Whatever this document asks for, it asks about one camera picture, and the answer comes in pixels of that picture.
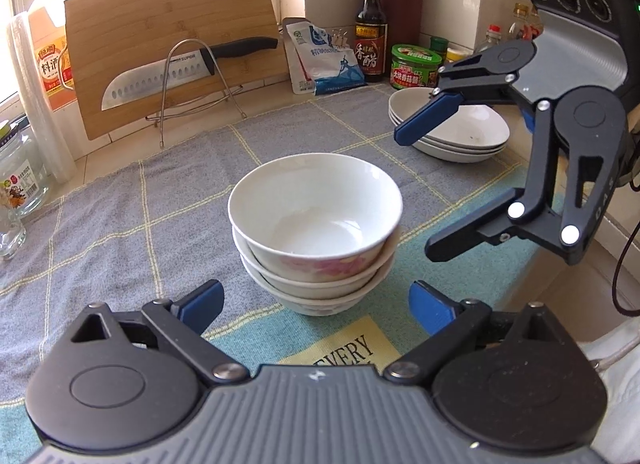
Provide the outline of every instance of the bamboo cutting board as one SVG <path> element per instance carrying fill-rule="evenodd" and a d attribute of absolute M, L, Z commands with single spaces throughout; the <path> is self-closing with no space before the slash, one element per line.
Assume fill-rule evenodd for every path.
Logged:
<path fill-rule="evenodd" d="M 118 74 L 164 60 L 187 38 L 209 46 L 252 37 L 278 37 L 271 0 L 66 0 L 66 39 L 78 105 L 90 140 L 158 111 L 161 94 L 102 111 L 102 95 Z M 200 48 L 180 47 L 180 54 Z M 282 43 L 218 64 L 229 86 L 287 73 Z M 219 75 L 167 91 L 174 106 L 223 89 Z"/>

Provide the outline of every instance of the blue gripper pad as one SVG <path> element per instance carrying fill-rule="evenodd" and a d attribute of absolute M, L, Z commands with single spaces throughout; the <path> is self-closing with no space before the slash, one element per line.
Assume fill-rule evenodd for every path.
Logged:
<path fill-rule="evenodd" d="M 396 127 L 394 139 L 401 146 L 411 146 L 436 126 L 444 123 L 464 102 L 465 98 L 460 94 L 437 95 L 427 106 L 420 108 Z"/>
<path fill-rule="evenodd" d="M 462 306 L 428 283 L 414 281 L 409 288 L 409 310 L 422 328 L 433 336 L 462 312 Z"/>
<path fill-rule="evenodd" d="M 202 334 L 222 312 L 225 290 L 216 279 L 210 279 L 172 304 L 171 311 L 195 333 Z"/>

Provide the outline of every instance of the small green jar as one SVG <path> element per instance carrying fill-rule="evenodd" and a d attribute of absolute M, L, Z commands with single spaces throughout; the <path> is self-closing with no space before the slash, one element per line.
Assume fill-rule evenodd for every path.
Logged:
<path fill-rule="evenodd" d="M 395 45 L 391 49 L 391 86 L 397 89 L 416 86 L 436 87 L 442 57 L 415 45 Z"/>

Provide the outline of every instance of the red bottle label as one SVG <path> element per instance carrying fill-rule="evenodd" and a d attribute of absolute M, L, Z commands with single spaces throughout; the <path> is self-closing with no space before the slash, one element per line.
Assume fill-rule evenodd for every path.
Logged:
<path fill-rule="evenodd" d="M 356 25 L 353 50 L 364 75 L 379 76 L 383 74 L 385 72 L 386 25 Z"/>

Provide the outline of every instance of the bottle cap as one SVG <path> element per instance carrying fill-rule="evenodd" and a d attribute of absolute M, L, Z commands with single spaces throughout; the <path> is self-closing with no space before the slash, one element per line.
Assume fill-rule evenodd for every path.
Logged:
<path fill-rule="evenodd" d="M 516 3 L 513 7 L 514 14 L 524 14 L 525 16 L 529 14 L 529 7 L 524 5 L 524 3 Z"/>
<path fill-rule="evenodd" d="M 0 122 L 0 148 L 7 144 L 18 133 L 18 127 L 9 121 Z"/>
<path fill-rule="evenodd" d="M 431 36 L 431 44 L 429 48 L 434 52 L 447 52 L 449 40 L 438 36 Z"/>
<path fill-rule="evenodd" d="M 449 47 L 447 49 L 447 60 L 449 61 L 460 61 L 461 59 L 469 57 L 470 55 L 471 52 L 468 52 L 467 50 L 456 49 L 452 47 Z"/>

